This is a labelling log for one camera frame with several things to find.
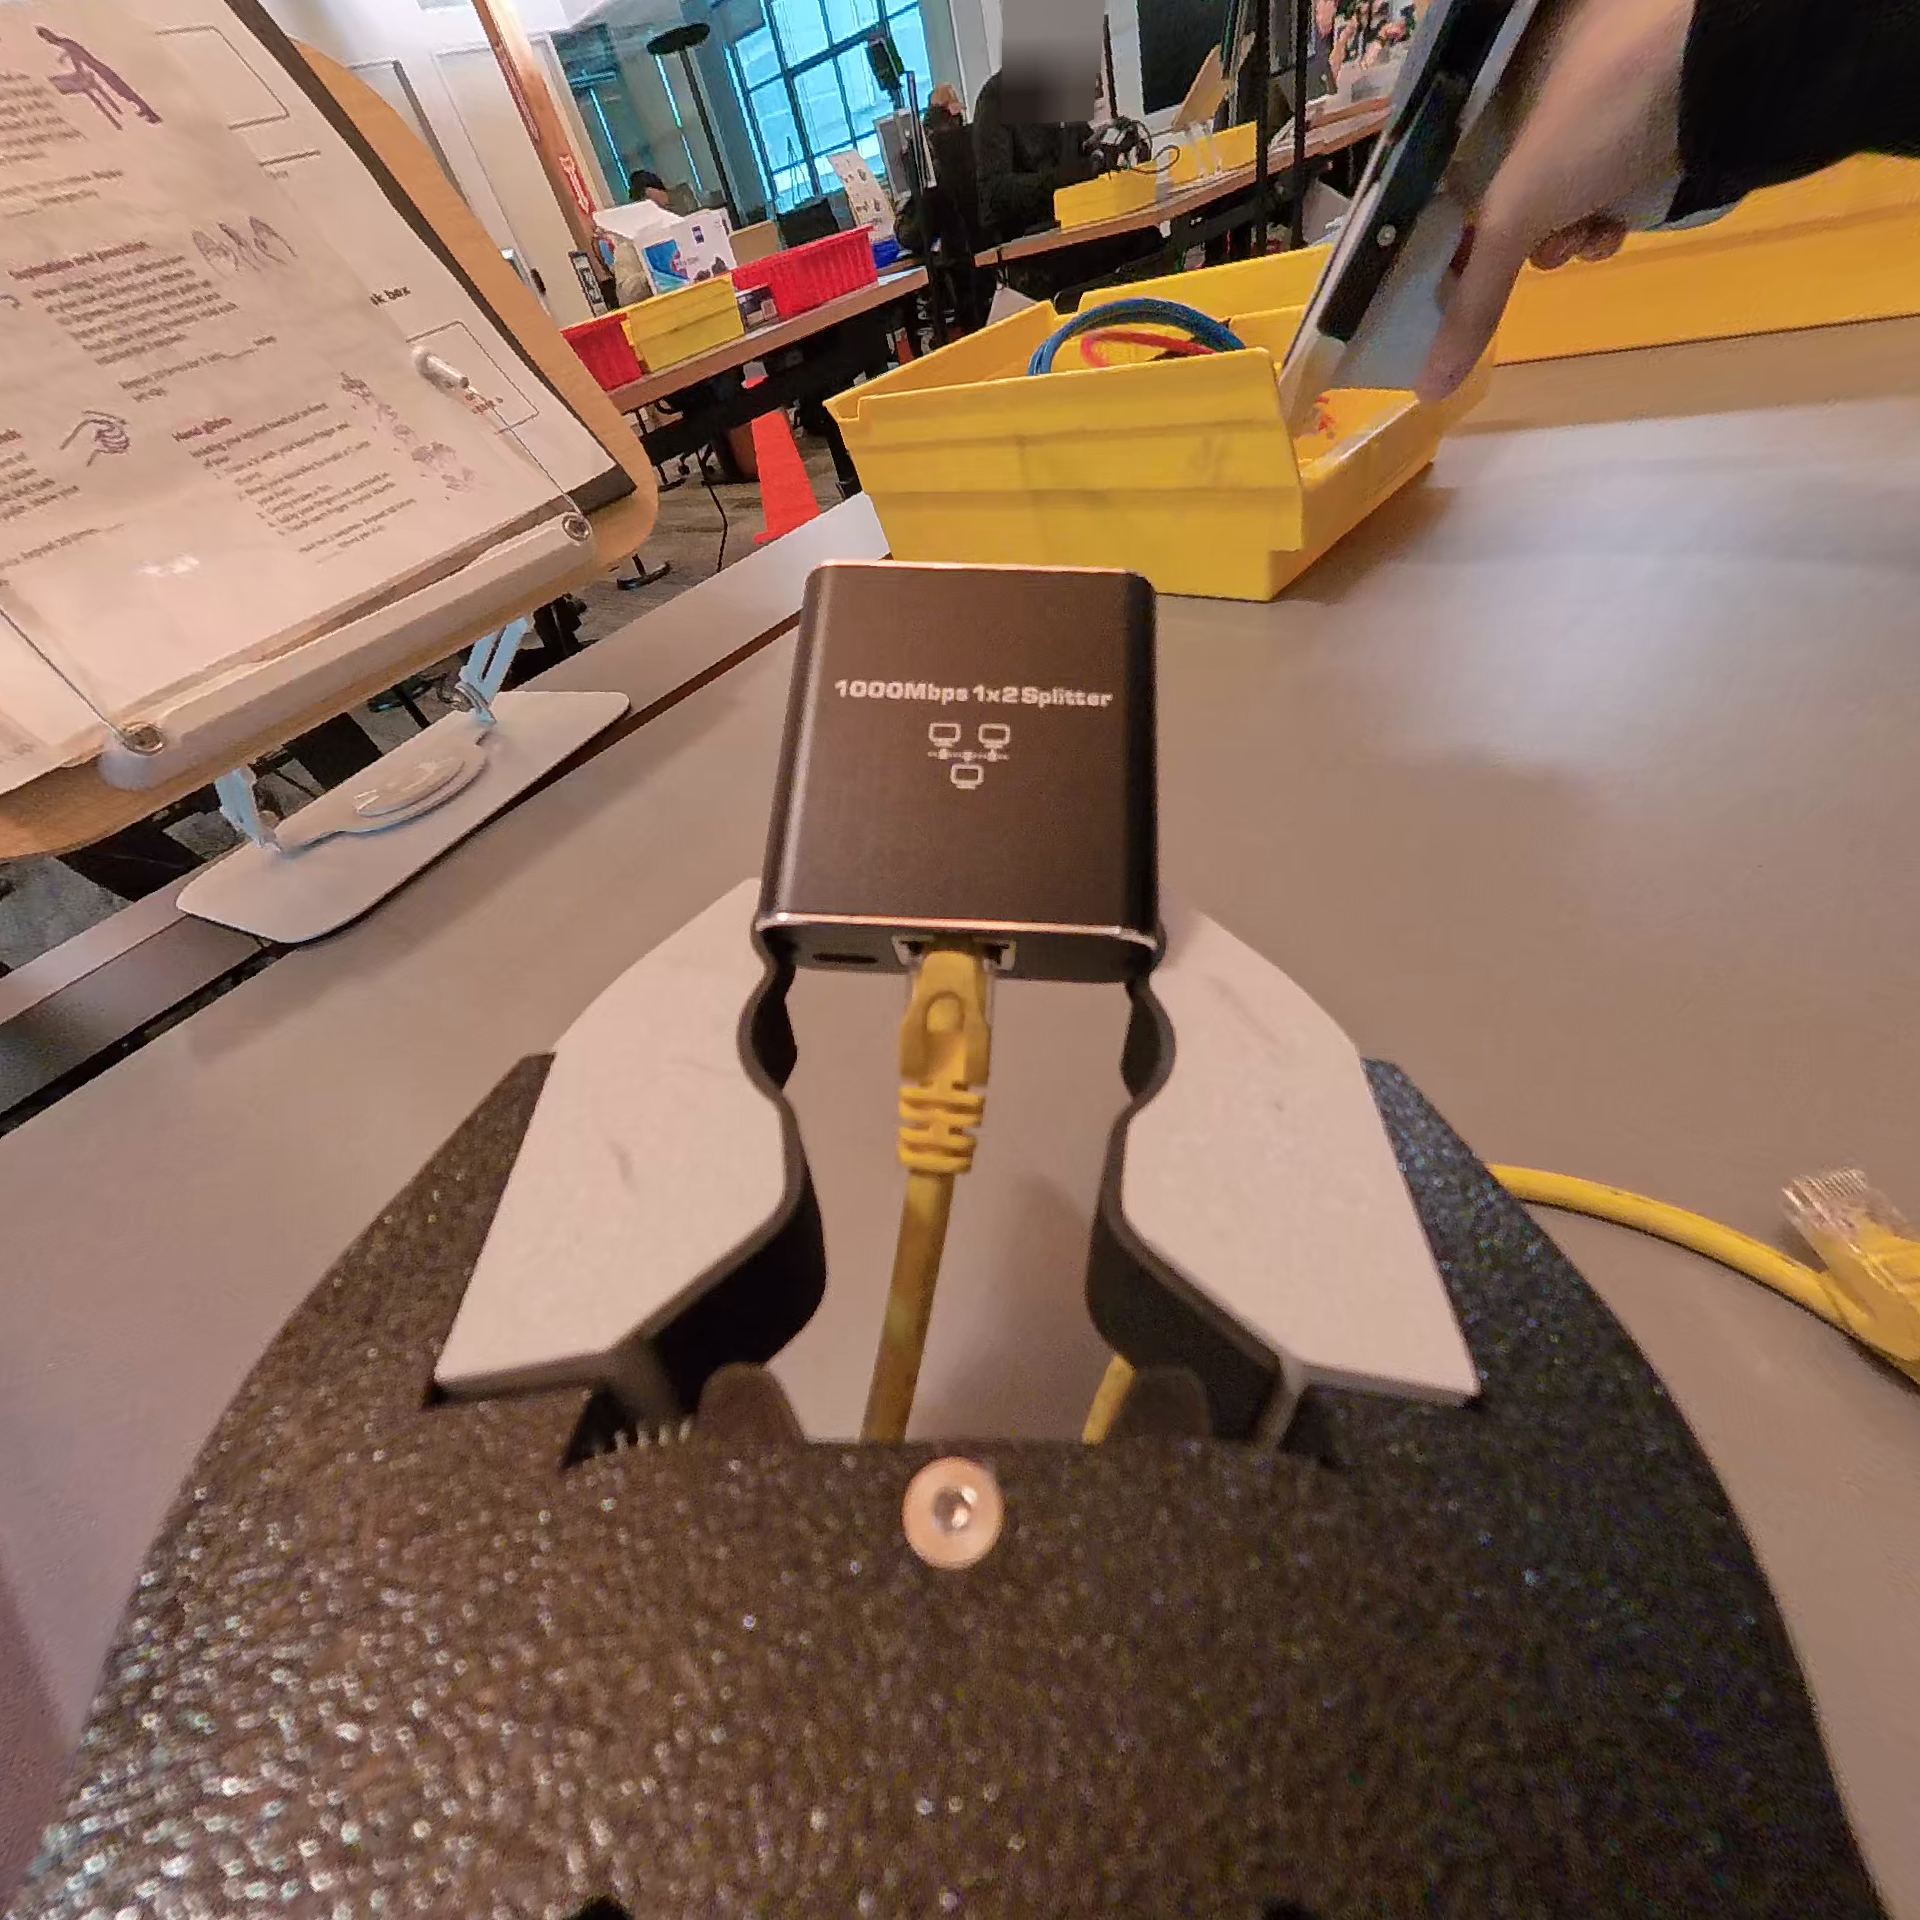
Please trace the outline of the small yellow plastic bin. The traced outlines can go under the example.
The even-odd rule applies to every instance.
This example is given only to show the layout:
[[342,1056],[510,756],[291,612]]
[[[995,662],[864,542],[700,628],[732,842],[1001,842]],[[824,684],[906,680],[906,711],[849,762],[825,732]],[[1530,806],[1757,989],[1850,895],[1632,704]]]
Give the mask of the small yellow plastic bin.
[[645,375],[676,368],[746,335],[729,274],[627,304],[618,312]]

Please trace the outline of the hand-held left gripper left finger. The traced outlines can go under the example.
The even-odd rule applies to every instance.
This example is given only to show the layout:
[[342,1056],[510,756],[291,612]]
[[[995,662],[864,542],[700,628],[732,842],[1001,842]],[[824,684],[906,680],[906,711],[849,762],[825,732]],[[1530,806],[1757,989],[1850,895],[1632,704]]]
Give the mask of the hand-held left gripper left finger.
[[561,1038],[440,1352],[450,1401],[561,1388],[681,1420],[825,1297],[825,1224],[784,1085],[789,965],[740,880]]

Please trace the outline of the long yellow plastic bin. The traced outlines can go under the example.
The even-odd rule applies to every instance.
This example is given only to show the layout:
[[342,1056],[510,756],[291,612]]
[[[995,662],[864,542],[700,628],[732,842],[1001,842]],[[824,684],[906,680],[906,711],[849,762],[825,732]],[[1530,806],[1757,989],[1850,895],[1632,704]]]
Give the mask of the long yellow plastic bin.
[[1917,312],[1917,161],[1859,156],[1605,261],[1528,269],[1494,335],[1522,365]]

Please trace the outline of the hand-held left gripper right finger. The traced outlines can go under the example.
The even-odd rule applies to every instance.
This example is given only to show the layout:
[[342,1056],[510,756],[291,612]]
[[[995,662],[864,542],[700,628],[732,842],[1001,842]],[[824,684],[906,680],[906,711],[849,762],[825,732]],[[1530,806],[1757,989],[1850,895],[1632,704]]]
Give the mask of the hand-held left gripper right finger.
[[1482,1394],[1470,1340],[1347,1030],[1274,959],[1171,906],[1129,985],[1128,1101],[1102,1160],[1089,1316],[1202,1432],[1280,1438],[1312,1390]]

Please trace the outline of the black network splitter box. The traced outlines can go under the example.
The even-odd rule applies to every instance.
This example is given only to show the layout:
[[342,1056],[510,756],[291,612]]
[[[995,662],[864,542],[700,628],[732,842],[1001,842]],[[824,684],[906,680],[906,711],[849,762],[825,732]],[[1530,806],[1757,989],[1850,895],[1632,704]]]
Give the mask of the black network splitter box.
[[754,936],[904,973],[971,944],[1109,985],[1163,953],[1156,593],[1104,567],[840,559],[804,588]]

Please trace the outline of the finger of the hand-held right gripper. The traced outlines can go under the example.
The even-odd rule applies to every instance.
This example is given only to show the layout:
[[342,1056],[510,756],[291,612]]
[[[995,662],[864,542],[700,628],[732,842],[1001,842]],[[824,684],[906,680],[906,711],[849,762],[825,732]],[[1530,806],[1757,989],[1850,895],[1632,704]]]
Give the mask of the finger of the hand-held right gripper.
[[1466,224],[1449,188],[1416,220],[1393,224],[1377,199],[1354,206],[1282,359],[1288,432],[1302,434],[1331,393],[1412,388],[1442,321]]

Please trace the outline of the person's right hand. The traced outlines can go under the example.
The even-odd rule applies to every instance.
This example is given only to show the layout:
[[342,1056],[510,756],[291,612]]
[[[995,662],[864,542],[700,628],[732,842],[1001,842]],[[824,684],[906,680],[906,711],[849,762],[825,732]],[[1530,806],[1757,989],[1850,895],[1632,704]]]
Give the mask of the person's right hand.
[[1620,248],[1681,176],[1678,104],[1692,2],[1542,4],[1515,55],[1521,120],[1470,199],[1416,393],[1449,398],[1498,335],[1528,265]]

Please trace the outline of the grey desk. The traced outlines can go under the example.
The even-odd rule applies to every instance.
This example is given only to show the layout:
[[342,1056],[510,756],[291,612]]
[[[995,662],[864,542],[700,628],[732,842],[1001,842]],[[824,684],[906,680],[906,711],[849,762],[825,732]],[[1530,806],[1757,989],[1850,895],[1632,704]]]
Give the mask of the grey desk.
[[[1915,321],[1505,368],[1274,605],[1160,612],[1162,876],[1500,1162],[1745,1232],[1861,1165],[1915,1223]],[[729,662],[5,1135],[5,1884],[138,1562],[251,1361],[520,1057],[766,840],[792,637]],[[802,973],[858,1428],[897,1242],[897,980]],[[1128,1001],[997,991],[913,1436],[1080,1432]],[[1550,1223],[1660,1367],[1915,1916],[1915,1392],[1771,1294]]]

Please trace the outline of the white cardboard box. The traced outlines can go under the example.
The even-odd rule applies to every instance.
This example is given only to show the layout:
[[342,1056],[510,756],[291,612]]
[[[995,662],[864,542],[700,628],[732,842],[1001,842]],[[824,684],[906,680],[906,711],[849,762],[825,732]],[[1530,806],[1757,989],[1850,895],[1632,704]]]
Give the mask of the white cardboard box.
[[737,265],[733,229],[726,207],[694,207],[678,213],[669,236],[645,248],[645,265],[653,294],[664,294],[704,281],[713,274],[729,274]]

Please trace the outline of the orange traffic cone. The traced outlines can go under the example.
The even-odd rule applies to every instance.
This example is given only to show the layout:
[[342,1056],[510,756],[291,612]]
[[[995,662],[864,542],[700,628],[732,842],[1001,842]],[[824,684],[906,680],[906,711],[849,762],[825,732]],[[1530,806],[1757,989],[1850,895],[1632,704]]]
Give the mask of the orange traffic cone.
[[787,412],[757,415],[753,442],[761,508],[761,530],[754,542],[771,543],[809,525],[824,510]]

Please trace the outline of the wooden document stand with sheets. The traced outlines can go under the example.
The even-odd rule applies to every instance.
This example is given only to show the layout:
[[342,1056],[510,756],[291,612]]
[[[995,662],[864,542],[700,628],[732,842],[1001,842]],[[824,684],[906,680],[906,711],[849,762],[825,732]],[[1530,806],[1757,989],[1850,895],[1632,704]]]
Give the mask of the wooden document stand with sheets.
[[506,680],[653,486],[264,7],[3,12],[5,842],[212,784],[181,909],[308,944],[628,712]]

